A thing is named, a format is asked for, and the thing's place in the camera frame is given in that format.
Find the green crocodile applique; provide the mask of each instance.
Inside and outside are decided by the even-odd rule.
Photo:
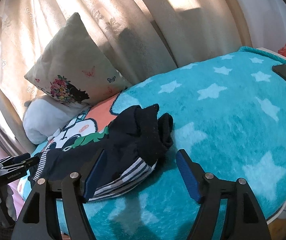
[[[107,126],[104,128],[102,133],[95,132],[95,133],[90,133],[90,134],[88,134],[86,136],[82,136],[82,137],[77,138],[75,140],[75,142],[71,145],[69,150],[72,149],[72,148],[78,147],[78,146],[86,145],[86,144],[88,144],[91,141],[98,142],[106,134],[108,134],[108,127]]]

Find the screw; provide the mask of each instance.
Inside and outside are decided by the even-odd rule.
[[[247,183],[247,181],[246,181],[244,178],[240,178],[240,179],[239,179],[239,183],[242,184],[242,185],[244,185],[244,184]]]
[[[213,179],[213,178],[214,178],[214,175],[213,175],[212,173],[210,173],[210,172],[207,172],[207,173],[205,174],[205,177],[206,177],[207,179]]]
[[[45,179],[41,178],[37,181],[37,184],[42,185],[45,183]]]
[[[77,178],[79,176],[79,174],[77,173],[77,172],[72,172],[71,174],[70,174],[70,177],[72,178],[72,179],[75,179],[75,178]]]

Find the pillow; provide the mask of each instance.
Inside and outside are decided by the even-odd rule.
[[[34,144],[51,140],[75,116],[89,108],[86,103],[62,104],[51,96],[36,97],[24,104],[23,127],[27,138]]]
[[[131,86],[91,39],[78,13],[24,77],[62,103],[95,105]]]

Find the star-patterned blanket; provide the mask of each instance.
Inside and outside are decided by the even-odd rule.
[[[186,239],[199,206],[176,167],[181,148],[220,179],[246,178],[266,218],[272,215],[286,199],[286,81],[271,70],[280,64],[286,60],[241,47],[153,76],[115,97],[114,115],[132,105],[158,103],[159,116],[173,116],[174,145],[134,190],[84,205],[97,239]],[[24,198],[30,192],[28,184],[25,188]],[[221,234],[225,206],[222,200],[214,240]],[[61,201],[58,214],[67,232]]]

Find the black sweatshirt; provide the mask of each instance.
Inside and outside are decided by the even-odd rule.
[[[102,133],[78,138],[64,151],[60,148],[38,153],[40,163],[30,168],[31,186],[39,178],[61,180],[78,172],[97,150],[107,151],[107,165],[95,195],[89,201],[122,195],[142,182],[156,162],[172,146],[173,118],[168,113],[157,119],[159,105],[142,109],[131,106],[121,112]]]

